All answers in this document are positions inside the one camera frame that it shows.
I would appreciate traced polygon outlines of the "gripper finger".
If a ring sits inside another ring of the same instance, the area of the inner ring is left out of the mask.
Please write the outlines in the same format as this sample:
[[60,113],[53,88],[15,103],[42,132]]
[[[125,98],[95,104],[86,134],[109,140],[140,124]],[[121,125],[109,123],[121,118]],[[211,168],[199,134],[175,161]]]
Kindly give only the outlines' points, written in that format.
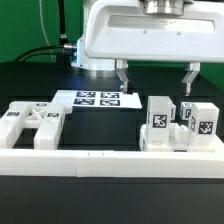
[[127,77],[127,69],[128,64],[126,60],[122,59],[116,59],[115,60],[115,71],[122,82],[122,85],[120,86],[120,90],[124,94],[132,94],[133,93],[133,82],[130,81]]
[[181,90],[183,96],[189,96],[191,93],[191,85],[200,72],[200,62],[189,62],[185,68],[186,75],[181,82]]

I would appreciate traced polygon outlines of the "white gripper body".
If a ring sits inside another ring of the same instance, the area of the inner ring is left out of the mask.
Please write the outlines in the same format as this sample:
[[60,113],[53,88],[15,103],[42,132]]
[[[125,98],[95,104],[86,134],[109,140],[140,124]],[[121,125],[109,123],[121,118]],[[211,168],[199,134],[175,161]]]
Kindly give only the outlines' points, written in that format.
[[224,62],[224,3],[196,1],[181,16],[147,15],[140,0],[98,0],[86,25],[90,58]]

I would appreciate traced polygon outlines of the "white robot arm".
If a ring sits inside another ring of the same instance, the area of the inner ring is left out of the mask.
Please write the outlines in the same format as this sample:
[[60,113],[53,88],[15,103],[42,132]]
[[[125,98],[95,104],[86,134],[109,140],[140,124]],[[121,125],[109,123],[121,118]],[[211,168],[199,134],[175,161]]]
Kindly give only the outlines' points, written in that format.
[[75,67],[115,71],[129,88],[129,60],[185,62],[188,96],[202,63],[224,63],[224,3],[200,0],[84,0]]

